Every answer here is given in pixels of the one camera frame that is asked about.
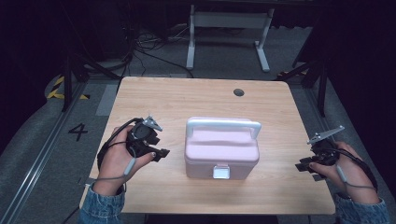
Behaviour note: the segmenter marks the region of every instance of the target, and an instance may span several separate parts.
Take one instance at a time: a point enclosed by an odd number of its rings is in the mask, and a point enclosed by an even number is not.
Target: box lid
[[[250,121],[249,119],[191,118],[212,120]],[[233,125],[197,125],[193,134],[186,134],[185,160],[188,163],[255,165],[260,153],[254,130]]]

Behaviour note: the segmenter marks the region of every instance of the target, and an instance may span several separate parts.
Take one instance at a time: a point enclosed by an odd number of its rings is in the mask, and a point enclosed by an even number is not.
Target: white metal stand
[[[262,71],[269,72],[270,67],[262,47],[267,37],[273,14],[273,9],[270,9],[268,13],[196,12],[194,5],[192,5],[190,14],[190,43],[186,67],[188,69],[194,67],[195,27],[246,28],[262,29],[262,38],[260,41],[255,41],[255,47],[262,65]]]

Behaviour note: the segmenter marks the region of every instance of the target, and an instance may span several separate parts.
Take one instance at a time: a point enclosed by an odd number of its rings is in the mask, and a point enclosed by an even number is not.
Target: right hand
[[[336,142],[338,148],[345,149],[350,152],[353,156],[361,159],[361,157],[356,153],[355,149],[345,142]],[[347,182],[355,186],[366,186],[372,187],[373,184],[363,170],[356,164],[352,159],[347,156],[340,155],[340,159],[336,163],[343,170]],[[317,162],[311,162],[309,167],[315,172],[326,175],[340,190],[345,192],[351,197],[352,201],[356,203],[379,203],[378,195],[375,189],[369,188],[357,188],[352,187],[344,183],[336,170],[336,164],[333,166],[321,165]]]

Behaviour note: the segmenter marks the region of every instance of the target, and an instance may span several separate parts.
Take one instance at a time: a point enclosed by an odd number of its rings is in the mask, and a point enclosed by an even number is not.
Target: metal rail
[[[60,117],[57,119],[54,127],[52,128],[49,137],[47,138],[44,146],[41,148],[39,154],[37,155],[35,162],[33,163],[32,167],[30,168],[29,172],[27,173],[26,177],[24,178],[20,188],[18,189],[14,199],[12,200],[11,204],[9,205],[7,211],[5,212],[4,216],[0,220],[0,224],[10,224],[14,223],[18,218],[24,204],[26,203],[27,199],[29,198],[30,193],[32,192],[33,188],[35,187],[35,183],[37,182],[38,178],[40,177],[44,167],[47,164],[47,161],[50,158],[50,154],[52,153],[54,146],[58,140],[60,131],[64,127],[67,119],[69,118],[73,107],[76,105],[79,96],[83,93],[87,82],[84,83],[77,83],[75,86],[75,90],[73,93],[73,100],[71,101],[70,106],[67,110],[65,110]]]

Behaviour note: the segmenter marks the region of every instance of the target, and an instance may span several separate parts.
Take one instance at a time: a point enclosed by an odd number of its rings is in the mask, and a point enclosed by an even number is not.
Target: yellow tape
[[[64,99],[64,94],[56,93],[63,82],[64,82],[64,75],[60,74],[55,84],[53,85],[52,90],[47,96],[47,99],[50,98]],[[89,100],[90,98],[91,96],[88,94],[82,94],[79,97],[80,100]]]

